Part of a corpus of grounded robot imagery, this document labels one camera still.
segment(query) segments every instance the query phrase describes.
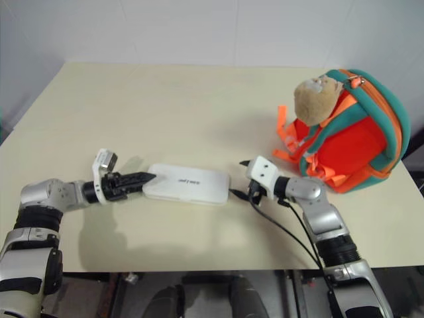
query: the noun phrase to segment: teal backpack strap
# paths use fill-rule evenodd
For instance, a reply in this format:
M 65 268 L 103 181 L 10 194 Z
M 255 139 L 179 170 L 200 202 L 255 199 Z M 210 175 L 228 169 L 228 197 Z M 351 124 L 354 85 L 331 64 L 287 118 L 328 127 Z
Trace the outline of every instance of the teal backpack strap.
M 409 139 L 411 138 L 411 123 L 409 122 L 409 117 L 405 108 L 403 107 L 400 100 L 390 90 L 388 90 L 386 86 L 382 85 L 378 80 L 373 78 L 370 74 L 361 70 L 356 70 L 356 69 L 352 69 L 349 71 L 352 73 L 364 76 L 376 89 L 378 89 L 378 91 L 384 96 L 384 98 L 392 107 L 394 113 L 397 116 L 397 119 L 400 122 L 401 130 L 402 130 L 402 147 L 401 147 L 401 153 L 399 158 L 400 160 L 405 154 L 409 144 Z
M 306 150 L 307 154 L 316 153 L 323 145 L 325 140 L 343 129 L 363 120 L 368 116 L 368 113 L 359 105 L 354 104 L 335 117 L 318 135 L 313 144 Z M 306 176 L 308 163 L 305 157 L 301 157 L 299 161 L 299 169 L 302 175 Z
M 341 73 L 338 70 L 331 70 L 327 72 L 327 76 L 330 78 L 334 78 L 337 81 L 346 82 L 348 76 Z M 372 116 L 377 125 L 381 128 L 384 136 L 386 137 L 387 147 L 384 151 L 384 154 L 387 157 L 387 163 L 384 162 L 386 166 L 392 160 L 396 158 L 396 135 L 394 132 L 394 128 L 392 126 L 392 122 L 389 120 L 387 115 L 375 104 L 374 100 L 368 96 L 368 94 L 360 87 L 351 88 L 349 85 L 344 85 L 344 88 L 351 93 L 356 100 L 361 104 L 364 110 Z

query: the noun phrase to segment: table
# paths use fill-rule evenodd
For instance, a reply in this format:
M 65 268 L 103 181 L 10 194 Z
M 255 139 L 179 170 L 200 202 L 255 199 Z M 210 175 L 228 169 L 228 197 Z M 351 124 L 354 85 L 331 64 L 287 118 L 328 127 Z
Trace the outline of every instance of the table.
M 281 142 L 277 107 L 294 118 L 293 90 L 324 69 L 65 64 L 0 147 L 0 239 L 14 224 L 26 184 L 92 180 L 100 148 L 116 170 L 153 163 L 227 171 L 246 189 L 241 160 L 271 157 Z M 291 176 L 290 164 L 277 159 Z M 372 267 L 424 264 L 424 200 L 399 164 L 389 180 L 340 195 L 329 192 Z M 286 208 L 263 210 L 306 236 Z M 314 268 L 285 233 L 233 195 L 224 206 L 157 201 L 134 194 L 66 213 L 60 248 L 67 272 Z

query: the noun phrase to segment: floor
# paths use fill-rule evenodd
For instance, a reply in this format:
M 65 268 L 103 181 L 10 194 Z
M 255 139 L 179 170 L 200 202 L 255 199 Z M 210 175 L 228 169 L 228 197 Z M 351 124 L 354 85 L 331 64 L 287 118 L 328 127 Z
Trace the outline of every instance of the floor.
M 111 318 L 141 318 L 154 294 L 168 286 L 184 283 L 186 318 L 231 318 L 226 278 L 241 275 L 260 294 L 270 318 L 297 317 L 294 296 L 287 276 L 274 271 L 219 272 L 218 278 L 204 280 L 204 273 L 162 272 L 145 273 L 136 284 L 124 282 L 125 296 L 117 301 Z M 377 269 L 374 271 L 388 301 L 398 317 L 424 317 L 424 270 L 416 267 Z M 321 278 L 304 279 L 308 317 L 330 317 L 325 284 Z M 79 278 L 64 278 L 62 288 L 44 302 L 46 313 L 59 318 L 105 317 L 99 314 L 107 283 Z

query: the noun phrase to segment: stuffed toy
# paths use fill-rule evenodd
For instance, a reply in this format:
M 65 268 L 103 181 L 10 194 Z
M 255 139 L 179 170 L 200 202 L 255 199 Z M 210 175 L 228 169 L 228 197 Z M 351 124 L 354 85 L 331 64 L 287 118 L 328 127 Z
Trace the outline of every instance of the stuffed toy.
M 294 91 L 295 113 L 308 127 L 327 119 L 339 99 L 343 83 L 327 75 L 307 79 Z

